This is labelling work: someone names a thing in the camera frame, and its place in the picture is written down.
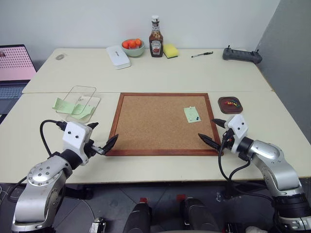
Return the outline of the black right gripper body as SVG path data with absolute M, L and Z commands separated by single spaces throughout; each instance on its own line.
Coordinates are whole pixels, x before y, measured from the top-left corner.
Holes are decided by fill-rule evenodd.
M 222 142 L 220 146 L 220 151 L 223 149 L 232 149 L 232 146 L 234 144 L 234 132 L 232 129 L 228 129 L 224 132 L 223 137 L 222 137 Z

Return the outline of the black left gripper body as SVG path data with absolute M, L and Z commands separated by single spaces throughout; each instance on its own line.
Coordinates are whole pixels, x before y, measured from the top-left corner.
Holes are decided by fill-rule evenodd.
M 85 154 L 87 158 L 93 157 L 95 154 L 100 154 L 100 155 L 105 155 L 105 151 L 94 145 L 94 141 L 90 139 L 86 144 L 85 144 Z

